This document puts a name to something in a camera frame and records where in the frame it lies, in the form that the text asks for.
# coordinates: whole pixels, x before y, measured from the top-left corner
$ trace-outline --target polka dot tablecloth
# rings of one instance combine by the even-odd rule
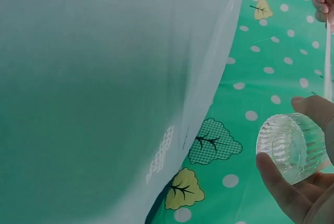
[[[314,12],[311,0],[243,0],[213,104],[153,224],[291,223],[255,168],[255,143],[293,96],[322,95],[326,30]]]

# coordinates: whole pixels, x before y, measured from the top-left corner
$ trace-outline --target clear glass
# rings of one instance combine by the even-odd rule
[[[299,113],[277,114],[267,119],[257,137],[256,153],[259,152],[272,158],[290,184],[309,177],[328,160],[324,132]]]

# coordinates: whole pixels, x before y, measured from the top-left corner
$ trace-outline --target green checkered leaf print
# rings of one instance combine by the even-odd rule
[[[241,144],[233,139],[224,125],[210,118],[203,121],[188,156],[191,164],[207,165],[213,160],[228,160],[231,155],[241,152]]]

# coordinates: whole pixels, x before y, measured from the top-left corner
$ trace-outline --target yellow leaf print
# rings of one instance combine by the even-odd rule
[[[267,19],[273,15],[272,11],[269,8],[268,2],[265,0],[259,0],[256,4],[256,7],[251,6],[255,9],[254,12],[254,18],[261,20],[261,19]]]
[[[195,172],[184,168],[173,180],[167,193],[165,208],[177,210],[181,206],[193,206],[195,202],[203,199],[204,192],[199,188]]]

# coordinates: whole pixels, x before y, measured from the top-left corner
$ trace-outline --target white string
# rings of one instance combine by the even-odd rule
[[[324,75],[324,98],[332,102],[332,78],[330,73],[330,24],[327,19],[325,75]]]

